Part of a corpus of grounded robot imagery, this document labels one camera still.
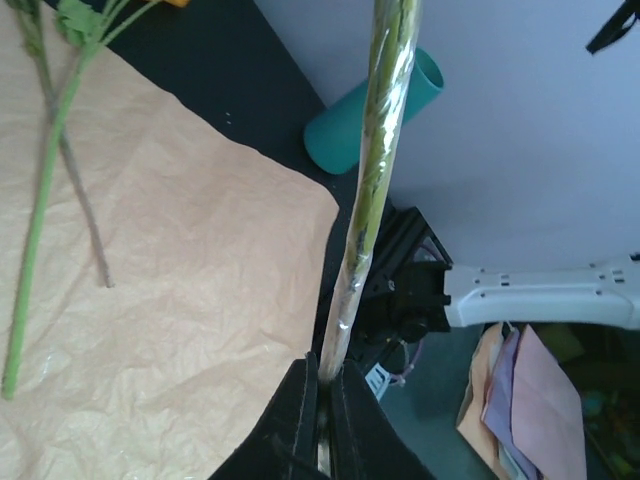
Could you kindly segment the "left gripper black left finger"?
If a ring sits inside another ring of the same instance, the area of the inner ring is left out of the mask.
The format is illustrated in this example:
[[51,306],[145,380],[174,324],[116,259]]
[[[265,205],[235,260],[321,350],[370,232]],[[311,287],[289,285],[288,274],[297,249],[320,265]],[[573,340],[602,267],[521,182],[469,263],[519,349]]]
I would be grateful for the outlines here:
[[318,389],[318,362],[309,352],[292,362],[253,430],[211,477],[318,479]]

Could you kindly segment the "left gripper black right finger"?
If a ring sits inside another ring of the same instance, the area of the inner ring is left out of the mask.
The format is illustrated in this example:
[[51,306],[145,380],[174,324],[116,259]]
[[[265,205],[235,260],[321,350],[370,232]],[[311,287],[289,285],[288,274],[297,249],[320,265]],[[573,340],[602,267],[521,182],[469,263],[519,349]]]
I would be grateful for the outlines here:
[[398,436],[357,365],[348,360],[330,385],[334,479],[420,480],[434,475]]

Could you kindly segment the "green and orange wrapping paper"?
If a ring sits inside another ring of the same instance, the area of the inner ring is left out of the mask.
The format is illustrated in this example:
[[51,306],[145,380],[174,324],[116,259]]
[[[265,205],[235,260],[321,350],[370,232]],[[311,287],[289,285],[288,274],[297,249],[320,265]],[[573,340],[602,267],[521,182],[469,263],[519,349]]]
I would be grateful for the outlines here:
[[299,129],[316,95],[251,1],[146,14],[69,115],[115,280],[62,165],[35,266],[5,479],[205,479],[310,347],[339,207]]

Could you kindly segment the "pink artificial flower bunch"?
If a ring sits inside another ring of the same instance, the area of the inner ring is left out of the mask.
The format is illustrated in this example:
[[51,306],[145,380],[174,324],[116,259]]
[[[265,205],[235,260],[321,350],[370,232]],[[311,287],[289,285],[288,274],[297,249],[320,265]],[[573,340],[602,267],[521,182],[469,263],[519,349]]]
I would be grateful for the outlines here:
[[421,1],[376,1],[363,107],[359,176],[319,361],[329,385],[346,358],[389,190],[422,20]]

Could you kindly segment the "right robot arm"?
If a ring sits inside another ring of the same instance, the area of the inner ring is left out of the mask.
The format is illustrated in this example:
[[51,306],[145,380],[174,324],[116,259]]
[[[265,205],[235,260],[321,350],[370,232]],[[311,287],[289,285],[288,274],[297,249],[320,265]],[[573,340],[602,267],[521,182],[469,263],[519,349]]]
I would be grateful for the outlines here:
[[583,479],[581,399],[534,331],[538,323],[639,326],[639,259],[581,268],[505,272],[455,265],[420,212],[388,226],[354,217],[321,356],[333,371],[353,359],[376,395],[404,373],[380,363],[432,332],[485,330],[455,427],[500,479]]

